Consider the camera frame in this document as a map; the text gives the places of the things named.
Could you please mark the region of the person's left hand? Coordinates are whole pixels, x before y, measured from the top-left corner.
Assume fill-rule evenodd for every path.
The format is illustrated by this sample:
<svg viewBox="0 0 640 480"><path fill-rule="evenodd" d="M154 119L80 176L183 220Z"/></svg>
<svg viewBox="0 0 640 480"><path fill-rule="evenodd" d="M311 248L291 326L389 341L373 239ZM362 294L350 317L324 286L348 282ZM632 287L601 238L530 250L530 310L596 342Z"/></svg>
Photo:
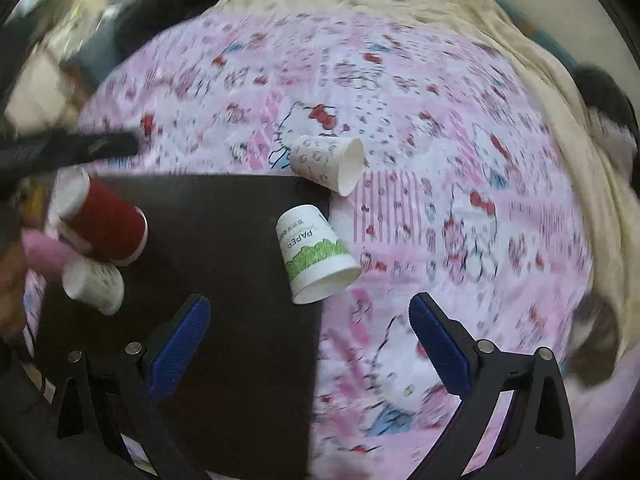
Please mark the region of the person's left hand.
<svg viewBox="0 0 640 480"><path fill-rule="evenodd" d="M0 263L0 333L3 339L15 336L25 327L23 298L27 270L23 247L16 242Z"/></svg>

